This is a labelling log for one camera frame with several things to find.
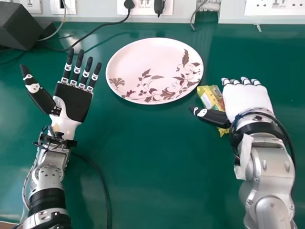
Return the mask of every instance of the white wall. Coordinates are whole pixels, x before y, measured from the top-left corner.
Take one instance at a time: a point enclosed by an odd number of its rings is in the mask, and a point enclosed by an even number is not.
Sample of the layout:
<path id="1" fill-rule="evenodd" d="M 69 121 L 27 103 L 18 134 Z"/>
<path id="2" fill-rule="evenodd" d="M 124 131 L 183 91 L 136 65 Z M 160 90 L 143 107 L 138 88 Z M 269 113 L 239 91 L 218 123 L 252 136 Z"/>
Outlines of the white wall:
<path id="1" fill-rule="evenodd" d="M 42 19 L 51 19 L 60 21 L 61 15 L 53 15 L 50 8 L 50 0 L 41 0 L 41 15 L 33 14 L 38 21 Z M 196 9 L 196 0 L 174 0 L 172 16 L 132 15 L 129 22 L 167 22 L 167 23 L 189 23 L 193 11 Z M 123 18 L 117 15 L 117 0 L 77 0 L 77 15 L 68 15 L 67 21 L 117 21 Z"/>
<path id="2" fill-rule="evenodd" d="M 245 16 L 246 0 L 222 0 L 219 23 L 305 24 L 305 16 Z"/>

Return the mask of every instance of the wire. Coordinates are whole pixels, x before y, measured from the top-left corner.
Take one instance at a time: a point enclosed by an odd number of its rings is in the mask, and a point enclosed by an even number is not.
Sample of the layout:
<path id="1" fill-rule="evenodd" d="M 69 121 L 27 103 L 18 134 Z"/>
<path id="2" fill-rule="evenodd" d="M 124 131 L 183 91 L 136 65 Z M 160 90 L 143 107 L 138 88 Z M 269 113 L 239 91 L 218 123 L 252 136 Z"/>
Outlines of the wire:
<path id="1" fill-rule="evenodd" d="M 101 183 L 102 183 L 103 191 L 104 191 L 104 194 L 105 194 L 106 212 L 107 212 L 107 229 L 110 229 L 111 228 L 110 198 L 109 198 L 109 193 L 108 193 L 107 188 L 106 188 L 106 182 L 105 182 L 105 180 L 102 176 L 102 172 L 101 172 L 100 168 L 90 159 L 88 159 L 88 158 L 86 158 L 86 157 L 84 157 L 80 154 L 74 153 L 74 152 L 71 152 L 71 153 L 72 153 L 72 155 L 77 156 L 78 158 L 80 158 L 84 162 L 91 165 L 96 170 L 96 172 L 98 173 L 98 175 L 100 177 L 100 180 L 101 180 Z"/>
<path id="2" fill-rule="evenodd" d="M 285 127 L 283 126 L 283 124 L 278 120 L 276 119 L 275 117 L 273 117 L 272 115 L 270 114 L 267 114 L 267 113 L 264 113 L 264 112 L 259 112 L 259 111 L 250 111 L 250 112 L 247 112 L 245 114 L 242 114 L 242 115 L 237 115 L 236 119 L 234 120 L 234 122 L 232 123 L 231 127 L 230 127 L 230 131 L 229 131 L 229 134 L 230 134 L 230 139 L 232 137 L 232 132 L 233 132 L 233 129 L 235 130 L 236 129 L 236 125 L 237 125 L 237 122 L 245 117 L 246 115 L 262 115 L 262 116 L 265 116 L 267 118 L 270 118 L 272 121 L 274 121 L 278 127 L 281 129 L 281 131 L 284 133 L 285 135 L 285 138 L 286 138 L 286 141 L 288 142 L 288 145 L 289 145 L 289 148 L 290 148 L 290 154 L 291 154 L 291 159 L 292 159 L 292 162 L 295 166 L 295 170 L 296 170 L 296 162 L 295 162 L 295 150 L 292 146 L 292 143 L 291 143 L 291 140 L 289 138 L 289 134 L 287 132 L 287 130 L 285 129 Z"/>
<path id="3" fill-rule="evenodd" d="M 19 60 L 25 53 L 26 52 L 22 52 L 19 56 L 16 56 L 13 59 L 10 59 L 8 61 L 2 62 L 2 63 L 0 63 L 0 65 L 5 65 L 5 64 L 11 63 L 12 61 Z"/>
<path id="4" fill-rule="evenodd" d="M 43 38 L 43 39 L 38 40 L 38 42 L 45 41 L 45 40 L 50 39 L 51 37 L 55 36 L 55 35 L 59 32 L 59 30 L 61 30 L 63 24 L 66 22 L 67 5 L 66 5 L 66 3 L 65 3 L 64 0 L 61 0 L 61 1 L 62 1 L 62 3 L 63 3 L 64 9 L 65 9 L 65 11 L 64 11 L 64 16 L 63 16 L 63 18 L 62 18 L 62 20 L 61 20 L 61 24 L 59 25 L 58 29 L 57 29 L 54 33 L 52 33 L 50 36 L 48 36 L 48 37 L 46 37 L 46 38 Z"/>
<path id="5" fill-rule="evenodd" d="M 82 40 L 84 40 L 85 38 L 89 37 L 91 34 L 93 34 L 94 32 L 96 32 L 98 29 L 102 28 L 102 27 L 105 27 L 105 26 L 108 26 L 108 25 L 118 25 L 118 24 L 122 24 L 124 23 L 130 16 L 130 9 L 128 9 L 128 14 L 127 16 L 121 20 L 121 21 L 118 21 L 118 22 L 109 22 L 109 23 L 104 23 L 98 27 L 96 27 L 94 30 L 92 30 L 91 32 L 87 33 L 85 36 L 83 36 L 82 38 L 80 38 L 79 40 L 77 40 L 73 45 L 69 46 L 68 48 L 66 49 L 56 49 L 56 48 L 52 48 L 52 47 L 49 47 L 49 46 L 43 46 L 44 48 L 47 48 L 47 49 L 50 49 L 50 50 L 53 50 L 53 51 L 57 51 L 57 52 L 66 52 L 68 51 L 70 48 L 73 48 L 75 45 L 77 45 L 79 42 L 81 42 Z"/>
<path id="6" fill-rule="evenodd" d="M 191 25 L 191 28 L 195 31 L 196 29 L 195 29 L 195 27 L 193 26 L 193 18 L 194 18 L 194 16 L 195 16 L 195 14 L 197 13 L 197 12 L 199 12 L 199 10 L 200 10 L 200 8 L 207 2 L 208 0 L 204 0 L 196 9 L 195 9 L 195 11 L 193 12 L 193 14 L 192 14 L 192 16 L 191 16 L 191 20 L 190 20 L 190 25 Z"/>
<path id="7" fill-rule="evenodd" d="M 46 126 L 44 126 L 44 127 L 41 129 L 41 133 L 45 133 L 46 130 L 50 130 L 50 129 L 51 129 L 51 128 L 50 128 L 49 126 L 46 125 Z M 50 146 L 50 144 L 49 144 L 48 147 L 46 148 L 46 147 L 40 145 L 40 144 L 37 143 L 37 142 L 33 142 L 33 145 L 34 145 L 34 146 L 37 146 L 40 150 L 42 150 L 42 149 L 46 150 L 45 152 L 47 152 L 47 151 L 49 150 L 49 146 Z M 39 149 L 37 149 L 37 153 L 36 153 L 36 156 L 35 156 L 35 160 L 34 160 L 34 162 L 33 162 L 33 165 L 32 165 L 32 167 L 30 168 L 30 171 L 28 172 L 27 176 L 25 177 L 24 182 L 23 182 L 23 185 L 22 185 L 22 201 L 23 201 L 24 206 L 27 208 L 27 210 L 30 209 L 30 205 L 29 205 L 28 200 L 27 200 L 27 197 L 26 197 L 26 189 L 27 189 L 27 186 L 28 186 L 29 178 L 30 178 L 30 176 L 32 175 L 32 172 L 33 172 L 34 168 L 35 168 L 36 165 L 37 165 L 37 160 L 38 160 L 38 156 L 39 156 L 39 153 L 40 153 L 40 150 L 39 150 Z"/>
<path id="8" fill-rule="evenodd" d="M 0 50 L 0 53 L 7 52 L 7 51 L 10 51 L 10 50 L 13 50 L 13 49 L 12 48 L 7 48 L 7 49 L 4 49 L 4 50 Z"/>

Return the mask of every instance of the black speaker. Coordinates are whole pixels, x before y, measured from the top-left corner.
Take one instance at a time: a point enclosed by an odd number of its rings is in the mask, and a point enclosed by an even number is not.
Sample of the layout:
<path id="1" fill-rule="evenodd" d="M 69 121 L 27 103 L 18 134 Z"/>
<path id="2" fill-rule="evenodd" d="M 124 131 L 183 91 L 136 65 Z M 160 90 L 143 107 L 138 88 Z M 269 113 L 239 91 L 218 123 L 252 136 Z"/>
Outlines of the black speaker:
<path id="1" fill-rule="evenodd" d="M 0 45 L 27 51 L 41 34 L 41 26 L 23 5 L 0 1 Z"/>

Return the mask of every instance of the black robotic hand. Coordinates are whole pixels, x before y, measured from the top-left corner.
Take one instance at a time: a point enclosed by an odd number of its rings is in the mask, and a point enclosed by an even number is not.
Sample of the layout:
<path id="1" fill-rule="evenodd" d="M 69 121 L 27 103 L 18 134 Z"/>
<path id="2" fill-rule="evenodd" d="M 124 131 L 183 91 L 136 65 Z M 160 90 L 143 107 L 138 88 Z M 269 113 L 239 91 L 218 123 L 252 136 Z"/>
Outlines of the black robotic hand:
<path id="1" fill-rule="evenodd" d="M 102 67 L 99 62 L 86 86 L 93 61 L 93 58 L 89 57 L 78 84 L 84 56 L 84 50 L 81 50 L 69 83 L 73 55 L 74 49 L 70 49 L 63 76 L 56 84 L 53 98 L 39 85 L 25 65 L 20 66 L 28 94 L 42 112 L 50 115 L 54 132 L 63 133 L 62 138 L 68 140 L 73 140 L 77 126 L 85 121 L 93 97 L 93 89 Z"/>

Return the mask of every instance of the black cable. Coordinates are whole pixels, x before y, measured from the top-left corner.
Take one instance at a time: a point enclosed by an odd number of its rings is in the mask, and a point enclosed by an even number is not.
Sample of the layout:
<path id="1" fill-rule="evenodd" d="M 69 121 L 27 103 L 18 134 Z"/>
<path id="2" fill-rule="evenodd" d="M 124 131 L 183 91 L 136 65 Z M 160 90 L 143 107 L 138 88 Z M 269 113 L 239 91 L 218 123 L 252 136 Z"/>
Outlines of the black cable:
<path id="1" fill-rule="evenodd" d="M 26 52 L 22 52 L 20 55 L 14 57 L 13 59 L 10 59 L 10 60 L 8 60 L 8 61 L 5 61 L 5 62 L 0 63 L 0 65 L 5 65 L 5 64 L 11 63 L 12 61 L 18 60 L 18 59 L 20 59 L 25 53 L 26 53 Z"/>
<path id="2" fill-rule="evenodd" d="M 89 37 L 91 34 L 93 34 L 95 31 L 97 31 L 98 29 L 100 29 L 101 27 L 104 27 L 104 26 L 108 26 L 108 25 L 118 25 L 118 24 L 122 24 L 124 23 L 130 16 L 130 11 L 131 11 L 131 8 L 128 9 L 128 14 L 127 16 L 122 20 L 122 21 L 118 21 L 118 22 L 109 22 L 109 23 L 104 23 L 98 27 L 96 27 L 94 30 L 92 30 L 91 32 L 87 33 L 85 36 L 83 36 L 82 38 L 80 38 L 79 40 L 77 40 L 73 45 L 69 46 L 68 48 L 66 49 L 56 49 L 56 48 L 52 48 L 52 47 L 49 47 L 49 46 L 43 46 L 43 48 L 47 48 L 47 49 L 50 49 L 50 50 L 53 50 L 53 51 L 57 51 L 57 52 L 66 52 L 68 51 L 70 48 L 73 48 L 75 45 L 77 45 L 79 42 L 81 42 L 82 40 L 84 40 L 85 38 Z"/>
<path id="3" fill-rule="evenodd" d="M 295 150 L 292 146 L 291 140 L 289 138 L 289 134 L 288 134 L 287 130 L 285 129 L 285 127 L 283 126 L 283 124 L 278 119 L 276 119 L 275 117 L 273 117 L 270 114 L 267 114 L 267 113 L 264 113 L 264 112 L 259 112 L 259 111 L 250 111 L 250 112 L 247 112 L 246 114 L 237 115 L 236 119 L 234 120 L 234 122 L 232 123 L 232 125 L 230 127 L 230 131 L 229 131 L 230 139 L 232 137 L 233 129 L 236 130 L 237 122 L 241 118 L 245 117 L 246 115 L 262 115 L 262 116 L 265 116 L 267 118 L 270 118 L 272 121 L 274 121 L 278 125 L 278 127 L 284 133 L 286 141 L 288 142 L 288 145 L 289 145 L 289 148 L 290 148 L 291 159 L 292 159 L 292 162 L 293 162 L 293 164 L 295 166 L 295 170 L 296 170 Z"/>
<path id="4" fill-rule="evenodd" d="M 103 190 L 104 190 L 104 194 L 105 194 L 106 212 L 107 212 L 107 229 L 111 229 L 112 224 L 111 224 L 110 198 L 109 198 L 109 193 L 108 193 L 107 188 L 106 188 L 106 182 L 105 182 L 105 180 L 102 176 L 102 172 L 101 172 L 100 168 L 93 161 L 91 161 L 90 159 L 88 159 L 88 158 L 86 158 L 86 157 L 84 157 L 80 154 L 77 154 L 77 153 L 74 153 L 74 152 L 71 152 L 71 154 L 74 155 L 74 156 L 77 156 L 78 158 L 80 158 L 84 162 L 91 165 L 96 170 L 96 172 L 99 174 L 99 177 L 100 177 L 100 180 L 101 180 L 101 183 L 102 183 L 102 187 L 103 187 Z"/>
<path id="5" fill-rule="evenodd" d="M 10 51 L 10 50 L 13 50 L 13 49 L 12 48 L 7 48 L 7 49 L 4 49 L 4 50 L 0 50 L 0 53 L 7 52 L 7 51 Z"/>
<path id="6" fill-rule="evenodd" d="M 49 149 L 49 146 L 48 145 L 48 148 L 40 145 L 38 142 L 33 142 L 33 145 L 40 148 L 40 149 L 44 149 L 46 150 L 45 153 L 48 151 L 48 150 L 54 150 L 56 148 L 58 148 L 59 146 L 61 145 L 57 145 L 56 147 L 52 148 L 52 149 Z M 102 188 L 103 188 L 103 191 L 104 191 L 104 195 L 105 195 L 105 202 L 106 202 L 106 214 L 107 214 L 107 229 L 111 229 L 111 210 L 110 210 L 110 198 L 109 198 L 109 193 L 107 191 L 107 188 L 106 188 L 106 182 L 102 176 L 102 172 L 100 170 L 100 168 L 93 162 L 91 161 L 90 159 L 82 156 L 82 155 L 79 155 L 77 153 L 74 153 L 74 152 L 71 152 L 72 155 L 74 156 L 77 156 L 78 158 L 80 158 L 81 160 L 83 160 L 84 162 L 88 163 L 89 165 L 91 165 L 98 173 L 99 177 L 100 177 L 100 180 L 101 180 L 101 183 L 102 183 Z"/>

